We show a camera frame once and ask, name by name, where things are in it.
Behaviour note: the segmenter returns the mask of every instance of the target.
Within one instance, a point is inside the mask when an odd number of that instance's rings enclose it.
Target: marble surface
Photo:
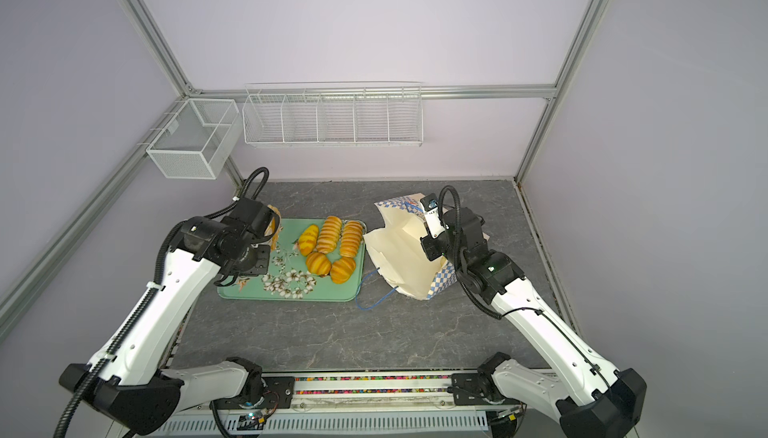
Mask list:
[[[373,203],[412,193],[439,192],[444,182],[267,183],[259,200],[285,218],[335,214],[384,226]],[[528,224],[506,181],[452,182],[462,205],[485,218],[491,248],[508,254],[556,309]],[[375,267],[366,256],[364,272]],[[391,288],[379,276],[360,290],[370,306]],[[213,285],[194,306],[171,366],[215,364],[242,356],[264,371],[475,368],[497,351],[528,367],[548,367],[506,320],[477,310],[458,284],[419,301],[394,293],[360,311],[355,301],[261,301],[220,298]]]

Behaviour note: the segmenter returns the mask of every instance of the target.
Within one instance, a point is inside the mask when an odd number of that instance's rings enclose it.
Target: blue checkered paper bag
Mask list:
[[[399,293],[429,300],[456,282],[453,265],[444,257],[429,261],[422,250],[427,235],[418,205],[423,194],[410,194],[376,203],[384,228],[366,234],[366,249],[379,274]]]

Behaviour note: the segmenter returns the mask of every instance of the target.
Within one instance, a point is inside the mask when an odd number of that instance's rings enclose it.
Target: white wire basket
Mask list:
[[[215,180],[243,131],[232,99],[188,98],[147,147],[166,178]]]
[[[254,146],[421,145],[417,86],[249,89],[245,142]]]

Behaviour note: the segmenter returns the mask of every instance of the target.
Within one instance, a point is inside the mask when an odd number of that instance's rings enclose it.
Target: white wall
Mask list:
[[[640,435],[764,436],[768,0],[614,0],[524,188]]]
[[[275,180],[511,177],[542,116],[542,98],[425,100],[422,146],[253,148],[233,153],[247,175]]]
[[[0,0],[0,294],[175,99],[116,0]]]
[[[197,88],[554,82],[589,0],[145,0]]]
[[[145,163],[78,252],[0,346],[4,436],[50,436],[72,397],[58,385],[116,331],[152,279],[168,231],[232,201],[232,184],[169,180]],[[68,436],[103,436],[110,420],[81,404]]]

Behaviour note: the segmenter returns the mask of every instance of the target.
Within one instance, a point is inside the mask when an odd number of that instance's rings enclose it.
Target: blue checkered pattern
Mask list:
[[[424,213],[422,213],[421,206],[419,206],[416,200],[407,196],[400,196],[398,198],[384,200],[383,202],[376,203],[376,206],[379,208],[399,208],[401,210],[405,210],[408,213],[414,213],[422,220],[422,222],[426,222],[424,219]],[[435,279],[432,280],[432,284],[429,285],[427,299],[430,300],[437,293],[445,290],[448,286],[454,284],[455,282],[456,272],[453,269],[453,265],[446,262],[440,271],[435,273]]]

